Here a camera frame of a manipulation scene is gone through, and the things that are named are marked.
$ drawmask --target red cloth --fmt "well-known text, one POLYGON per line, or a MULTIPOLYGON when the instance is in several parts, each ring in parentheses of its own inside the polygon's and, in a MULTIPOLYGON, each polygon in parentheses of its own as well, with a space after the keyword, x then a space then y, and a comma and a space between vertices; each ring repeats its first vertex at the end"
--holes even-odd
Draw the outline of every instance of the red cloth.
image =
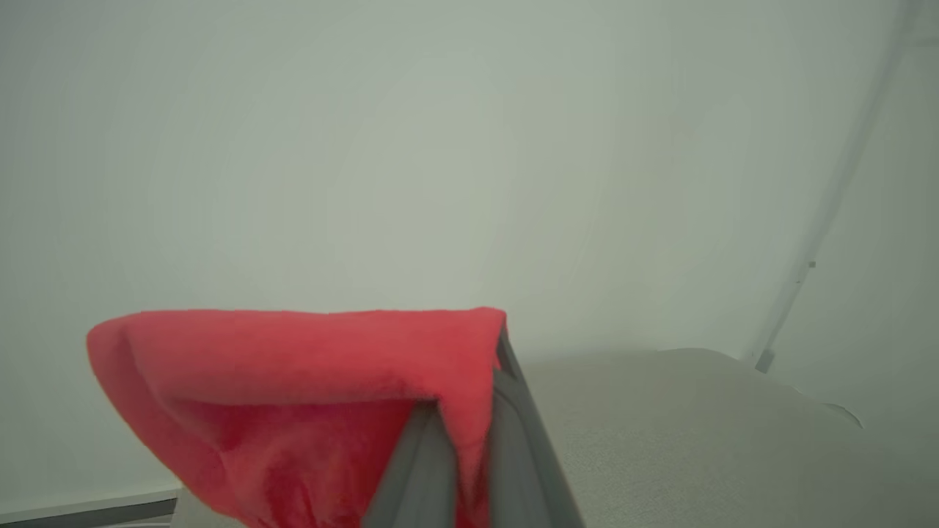
POLYGON ((505 314, 145 312, 87 338, 141 441, 252 528, 358 526, 415 400, 457 454, 459 525, 488 525, 483 465, 505 314))

